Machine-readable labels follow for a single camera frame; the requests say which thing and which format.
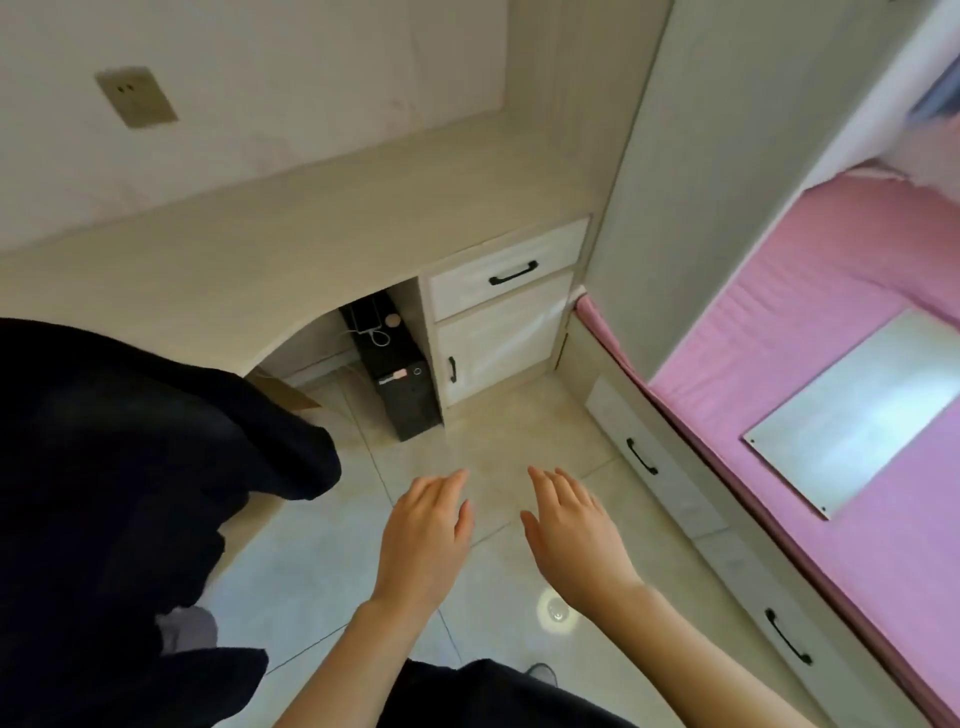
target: electrical socket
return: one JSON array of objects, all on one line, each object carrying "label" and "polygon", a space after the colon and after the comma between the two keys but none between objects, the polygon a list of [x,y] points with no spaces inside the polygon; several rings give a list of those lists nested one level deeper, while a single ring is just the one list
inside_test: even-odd
[{"label": "electrical socket", "polygon": [[149,68],[109,68],[94,78],[113,110],[130,129],[177,121],[177,113]]}]

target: computer tower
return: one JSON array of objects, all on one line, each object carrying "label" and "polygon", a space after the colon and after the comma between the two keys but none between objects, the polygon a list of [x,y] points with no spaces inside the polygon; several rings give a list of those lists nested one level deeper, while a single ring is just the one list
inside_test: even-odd
[{"label": "computer tower", "polygon": [[360,361],[383,400],[387,417],[402,442],[439,425],[440,406],[426,357],[386,291],[340,307]]}]

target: floor tile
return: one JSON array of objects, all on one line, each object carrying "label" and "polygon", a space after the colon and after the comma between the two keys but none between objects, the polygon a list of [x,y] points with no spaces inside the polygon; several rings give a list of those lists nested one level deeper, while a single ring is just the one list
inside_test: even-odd
[{"label": "floor tile", "polygon": [[286,503],[201,600],[221,645],[262,647],[271,666],[346,624],[370,595],[391,509],[336,378],[309,394],[323,408],[304,416],[333,437],[341,481],[316,500]]},{"label": "floor tile", "polygon": [[[218,723],[218,728],[270,728],[324,661],[343,633],[343,629],[337,630],[290,662],[267,674],[247,707],[236,716]],[[457,657],[439,615],[434,615],[427,622],[426,629],[414,645],[410,656],[414,660],[432,665],[460,666],[460,658]]]},{"label": "floor tile", "polygon": [[[642,576],[780,694],[808,715],[822,715],[622,458],[586,483],[614,514]],[[542,609],[548,591],[520,524],[475,546],[441,607],[464,661],[491,657],[517,669],[546,662],[562,688],[637,725],[680,726],[653,686],[591,623],[574,613],[560,623],[563,629],[576,619],[568,634],[544,628],[558,629]]]},{"label": "floor tile", "polygon": [[446,426],[405,443],[396,439],[364,376],[343,370],[340,381],[393,500],[417,475],[470,469],[466,496],[474,506],[475,543],[533,506],[528,464],[589,473],[615,456],[587,411],[552,374],[482,394],[468,409],[454,409]]}]

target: bed frame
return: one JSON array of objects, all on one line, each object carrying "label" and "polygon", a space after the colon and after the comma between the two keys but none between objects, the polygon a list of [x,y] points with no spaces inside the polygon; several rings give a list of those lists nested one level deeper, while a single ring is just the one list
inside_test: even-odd
[{"label": "bed frame", "polygon": [[557,373],[839,728],[931,723],[575,316]]}]

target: gray shoe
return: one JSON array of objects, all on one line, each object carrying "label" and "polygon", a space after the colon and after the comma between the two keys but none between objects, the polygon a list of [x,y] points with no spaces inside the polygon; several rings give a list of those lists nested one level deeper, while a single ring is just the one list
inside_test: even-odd
[{"label": "gray shoe", "polygon": [[557,687],[557,673],[547,663],[536,663],[530,669],[523,673],[530,675],[534,680],[540,680],[542,683]]}]

